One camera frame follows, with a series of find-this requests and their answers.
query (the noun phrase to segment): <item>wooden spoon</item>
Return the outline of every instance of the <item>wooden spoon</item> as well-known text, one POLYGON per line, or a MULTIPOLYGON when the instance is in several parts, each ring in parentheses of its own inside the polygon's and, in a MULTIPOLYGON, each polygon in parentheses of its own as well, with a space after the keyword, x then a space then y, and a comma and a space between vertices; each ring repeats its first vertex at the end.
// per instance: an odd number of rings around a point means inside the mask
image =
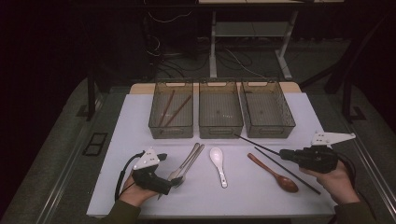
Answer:
POLYGON ((248 153, 247 156, 254 161, 256 164, 258 164, 262 169, 268 171, 271 175, 274 176, 274 178, 276 179, 277 184, 285 191, 287 192, 291 192, 291 193, 295 193, 298 191, 298 187, 297 185, 290 180, 289 178, 283 176, 283 175, 279 175, 277 173, 275 173, 273 170, 271 170, 270 168, 268 168, 268 166, 264 165, 264 163, 262 163, 261 161, 259 161, 259 159, 257 159, 255 156, 253 156, 253 154, 248 153))

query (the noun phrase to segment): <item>black chopstick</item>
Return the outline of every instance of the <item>black chopstick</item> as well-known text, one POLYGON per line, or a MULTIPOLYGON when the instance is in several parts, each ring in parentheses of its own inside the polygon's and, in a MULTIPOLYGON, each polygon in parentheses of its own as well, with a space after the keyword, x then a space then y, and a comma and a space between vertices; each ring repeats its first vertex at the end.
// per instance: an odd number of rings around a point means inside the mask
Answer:
POLYGON ((288 172, 289 174, 291 174, 292 176, 296 177, 298 180, 300 180, 303 184, 305 184, 307 187, 311 188, 316 194, 321 194, 320 191, 318 191, 317 189, 315 189, 314 187, 310 186, 308 183, 306 183, 305 181, 303 181, 300 177, 298 177, 297 175, 295 175, 294 173, 292 173, 290 170, 288 170, 286 167, 284 167, 283 165, 281 165, 279 162, 275 161, 274 159, 272 159, 270 156, 268 156, 267 154, 263 153, 261 150, 259 150, 257 147, 256 150, 258 150, 262 155, 264 155, 265 157, 267 157, 268 159, 270 159, 271 161, 273 161, 274 163, 276 163, 278 166, 280 166, 282 169, 284 169, 286 172, 288 172))

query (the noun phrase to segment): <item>white bracket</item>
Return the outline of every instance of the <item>white bracket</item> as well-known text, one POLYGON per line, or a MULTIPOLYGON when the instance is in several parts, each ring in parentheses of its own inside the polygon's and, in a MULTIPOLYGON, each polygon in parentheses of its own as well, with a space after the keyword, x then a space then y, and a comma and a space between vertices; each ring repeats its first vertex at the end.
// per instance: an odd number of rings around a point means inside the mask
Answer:
POLYGON ((160 159, 158 159, 157 153, 155 153, 154 149, 151 147, 136 163, 134 170, 140 170, 158 164, 160 164, 160 159))
POLYGON ((355 138, 354 133, 315 133, 312 146, 331 145, 355 138))

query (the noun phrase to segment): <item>dark floor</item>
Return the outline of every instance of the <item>dark floor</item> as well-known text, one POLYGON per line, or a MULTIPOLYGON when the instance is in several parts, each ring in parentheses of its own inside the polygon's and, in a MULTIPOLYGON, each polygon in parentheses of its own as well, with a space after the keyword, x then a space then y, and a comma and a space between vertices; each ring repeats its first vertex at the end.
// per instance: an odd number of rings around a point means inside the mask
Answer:
MULTIPOLYGON (((296 83, 301 83, 335 63, 344 53, 349 42, 323 40, 291 42, 286 61, 296 83)), ((218 48, 218 77, 279 77, 274 50, 280 46, 276 40, 220 40, 218 48), (238 58, 252 74, 236 63, 238 58)), ((197 60, 169 56, 160 65, 157 77, 209 77, 208 47, 202 44, 197 60)), ((356 140, 339 143, 334 150, 343 152, 357 167, 357 190, 373 207, 378 223, 394 223, 396 179, 396 136, 387 123, 357 88, 352 92, 352 106, 358 107, 365 119, 347 123, 340 113, 341 91, 326 94, 323 86, 327 78, 304 88, 326 132, 355 133, 356 140)), ((98 93, 97 112, 92 121, 79 117, 78 111, 87 104, 86 80, 71 94, 61 116, 52 128, 47 141, 37 155, 28 175, 23 180, 1 223, 95 223, 87 217, 86 210, 92 191, 106 155, 106 149, 117 123, 125 94, 130 87, 114 87, 110 93, 98 93), (93 133, 108 133, 105 146, 98 157, 82 156, 93 133)), ((205 223, 225 223, 213 220, 205 223)), ((296 217, 276 220, 244 220, 244 223, 327 223, 328 217, 296 217)), ((153 221, 142 223, 184 223, 183 220, 153 221)), ((241 223, 226 220, 227 223, 241 223)))

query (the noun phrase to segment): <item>green sleeve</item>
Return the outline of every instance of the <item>green sleeve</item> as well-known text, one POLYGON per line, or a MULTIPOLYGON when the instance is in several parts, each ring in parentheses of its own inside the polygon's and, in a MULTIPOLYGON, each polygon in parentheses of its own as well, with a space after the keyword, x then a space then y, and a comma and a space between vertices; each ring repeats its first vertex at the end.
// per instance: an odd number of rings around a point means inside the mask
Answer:
POLYGON ((338 224, 375 224, 376 221, 365 203, 346 203, 334 207, 338 224))
POLYGON ((110 213, 99 220, 99 224, 135 224, 139 214, 139 207, 118 200, 110 213))

